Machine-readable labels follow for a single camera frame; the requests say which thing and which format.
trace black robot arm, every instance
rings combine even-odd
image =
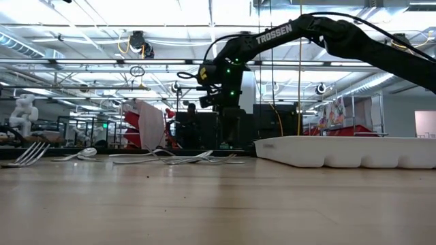
[[[201,106],[213,105],[218,112],[237,107],[243,72],[249,70],[246,63],[265,50],[301,37],[333,56],[361,60],[436,93],[436,63],[431,56],[411,48],[424,59],[379,43],[344,20],[304,14],[263,33],[230,39],[213,61],[205,61],[196,76],[202,90],[208,91],[200,98]]]

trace wooden table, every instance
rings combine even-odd
[[[2,244],[435,244],[434,171],[71,161],[0,169]]]

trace person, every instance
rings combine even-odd
[[[197,149],[200,147],[200,122],[196,113],[196,105],[188,105],[187,120],[182,123],[183,148]]]

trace ceiling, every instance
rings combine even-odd
[[[263,1],[257,6],[257,0],[75,0],[66,3],[61,0],[0,0],[0,32],[7,31],[17,39],[45,52],[56,50],[66,59],[138,59],[139,55],[132,51],[123,53],[127,48],[127,37],[132,31],[144,31],[146,40],[153,46],[155,59],[193,59],[200,60],[210,43],[218,37],[235,34],[240,31],[259,33],[266,27],[277,26],[295,19],[300,15],[299,6],[292,1]],[[434,37],[436,29],[433,9],[426,11],[407,11],[409,1],[385,0],[375,1],[378,6],[365,5],[362,0],[305,0],[304,13],[333,11],[351,14],[364,18],[389,33],[404,33],[415,46],[421,50],[430,50],[436,46]],[[377,41],[385,37],[363,24],[358,25],[367,35]],[[216,50],[209,53],[212,59],[225,42],[219,42]],[[0,58],[28,58],[14,50],[0,46]],[[299,42],[290,42],[261,53],[254,60],[261,61],[297,61],[300,58]],[[303,61],[345,60],[330,56],[316,44],[303,42],[301,59]],[[20,65],[13,67],[22,72],[31,73],[42,79],[41,85],[53,83],[55,70],[42,65]],[[301,92],[303,99],[322,99],[315,94],[315,86],[323,82],[331,90],[324,97],[340,93],[353,84],[357,84],[373,74],[382,72],[378,69],[364,69],[367,64],[357,63],[355,69],[344,69],[340,66],[304,69],[301,73]],[[178,81],[183,86],[195,87],[195,80],[181,80],[177,71],[195,73],[197,65],[147,65],[146,73],[141,78],[133,78],[129,74],[129,65],[114,67],[113,65],[66,65],[64,71],[58,72],[56,81],[62,80],[62,86],[149,86],[151,91],[110,91],[105,95],[124,97],[156,98],[156,106],[165,107],[168,103],[175,106],[174,101],[165,105],[159,99],[175,98],[171,85]],[[94,69],[95,73],[86,72]],[[273,93],[280,98],[296,98],[298,96],[298,71],[295,66],[285,66],[272,72],[271,66],[255,68],[255,80],[263,97],[271,97]],[[0,74],[9,71],[8,67],[0,69]],[[398,91],[410,86],[402,82],[395,87],[384,88],[385,93]],[[411,88],[395,93],[396,95],[428,95],[423,89]],[[73,90],[71,95],[89,97],[101,96],[102,92],[91,90],[86,93]],[[184,99],[195,101],[203,96],[203,92],[190,90]]]

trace fork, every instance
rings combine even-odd
[[[36,163],[48,150],[50,144],[34,142],[13,163],[0,163],[1,167],[28,167]]]

